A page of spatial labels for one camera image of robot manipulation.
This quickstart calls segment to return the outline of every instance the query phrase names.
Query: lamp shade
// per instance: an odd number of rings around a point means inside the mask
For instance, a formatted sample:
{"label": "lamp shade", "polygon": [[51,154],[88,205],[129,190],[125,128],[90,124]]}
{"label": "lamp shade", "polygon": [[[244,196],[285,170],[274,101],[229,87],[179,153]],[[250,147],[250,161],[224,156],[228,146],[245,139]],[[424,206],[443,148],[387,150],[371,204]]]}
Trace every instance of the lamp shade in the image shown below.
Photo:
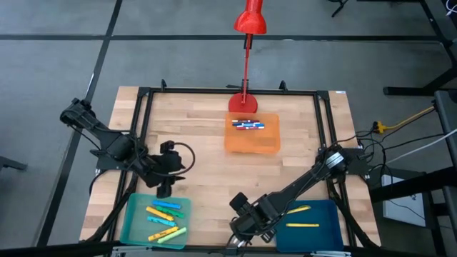
{"label": "lamp shade", "polygon": [[262,16],[263,0],[246,0],[246,8],[235,21],[235,30],[245,34],[265,34],[266,22]]}

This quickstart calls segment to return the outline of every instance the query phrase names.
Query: red lamp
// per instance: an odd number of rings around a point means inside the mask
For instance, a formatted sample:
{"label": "red lamp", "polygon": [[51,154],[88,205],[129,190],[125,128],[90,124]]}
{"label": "red lamp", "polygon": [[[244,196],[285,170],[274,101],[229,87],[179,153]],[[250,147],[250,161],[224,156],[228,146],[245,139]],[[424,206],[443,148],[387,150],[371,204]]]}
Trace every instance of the red lamp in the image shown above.
{"label": "red lamp", "polygon": [[238,16],[233,26],[235,30],[243,32],[246,37],[246,55],[244,61],[243,93],[235,94],[228,102],[230,112],[255,113],[257,111],[257,100],[251,94],[246,93],[248,81],[248,60],[249,49],[251,48],[251,37],[253,34],[265,34],[266,22],[262,16],[263,0],[247,0],[246,8]]}
{"label": "red lamp", "polygon": [[262,16],[263,0],[247,0],[246,8],[235,21],[235,30],[245,34],[265,34],[266,23]]}

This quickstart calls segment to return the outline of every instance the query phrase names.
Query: orange container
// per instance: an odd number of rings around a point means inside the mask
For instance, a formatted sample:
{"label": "orange container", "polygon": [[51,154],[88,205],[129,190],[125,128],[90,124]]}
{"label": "orange container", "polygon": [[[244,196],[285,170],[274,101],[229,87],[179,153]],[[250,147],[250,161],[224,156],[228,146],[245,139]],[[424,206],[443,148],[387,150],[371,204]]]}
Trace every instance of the orange container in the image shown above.
{"label": "orange container", "polygon": [[[233,120],[259,120],[265,128],[237,130]],[[236,153],[278,153],[281,149],[278,114],[227,113],[224,146]]]}

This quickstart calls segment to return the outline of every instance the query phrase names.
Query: table leg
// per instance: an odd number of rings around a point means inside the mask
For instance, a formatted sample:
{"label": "table leg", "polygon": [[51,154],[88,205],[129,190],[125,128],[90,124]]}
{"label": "table leg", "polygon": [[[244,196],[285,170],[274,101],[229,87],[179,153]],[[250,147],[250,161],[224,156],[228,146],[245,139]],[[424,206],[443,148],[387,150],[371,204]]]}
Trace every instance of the table leg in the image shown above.
{"label": "table leg", "polygon": [[415,193],[441,189],[444,186],[457,186],[455,182],[457,180],[456,174],[454,167],[448,167],[389,186],[382,186],[370,190],[371,202],[377,203],[379,201],[411,196]]}
{"label": "table leg", "polygon": [[452,67],[424,87],[406,88],[387,86],[383,89],[383,92],[387,96],[433,96],[435,91],[456,77],[457,68]]}

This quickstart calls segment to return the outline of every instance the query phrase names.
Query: wooden table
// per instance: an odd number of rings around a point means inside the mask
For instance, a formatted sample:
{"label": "wooden table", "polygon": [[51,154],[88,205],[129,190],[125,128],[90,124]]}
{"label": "wooden table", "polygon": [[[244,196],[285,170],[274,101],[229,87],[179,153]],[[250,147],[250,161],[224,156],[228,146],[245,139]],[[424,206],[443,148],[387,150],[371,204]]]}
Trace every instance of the wooden table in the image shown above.
{"label": "wooden table", "polygon": [[[119,88],[109,123],[111,129],[129,129],[137,92],[138,87]],[[346,93],[330,91],[329,94],[338,139],[352,137],[354,127]],[[150,153],[158,153],[159,144],[167,140],[187,143],[196,153],[195,166],[184,175],[186,179],[173,186],[173,196],[187,197],[192,201],[188,245],[225,246],[232,234],[229,221],[236,216],[229,201],[238,192],[246,194],[252,202],[264,193],[282,189],[310,169],[319,147],[311,96],[262,95],[256,96],[258,112],[279,115],[281,150],[275,156],[226,153],[224,118],[229,98],[228,94],[154,94],[146,137]],[[321,110],[329,143],[323,102]],[[138,128],[141,128],[143,113],[140,113]],[[341,145],[357,147],[355,139]],[[177,151],[183,156],[184,165],[189,164],[189,151],[181,146],[177,146]],[[107,171],[95,182],[81,239],[91,236],[113,208],[118,182],[119,171]],[[380,245],[365,183],[357,176],[348,176],[346,186],[351,213],[370,239]],[[136,191],[156,194],[156,188],[146,187],[141,179]],[[326,184],[320,182],[298,199],[327,198]],[[348,245],[346,223],[341,214],[339,218],[343,242]],[[124,211],[119,215],[115,239],[119,239],[123,221]],[[267,245],[259,237],[255,237],[252,243],[253,246]]]}

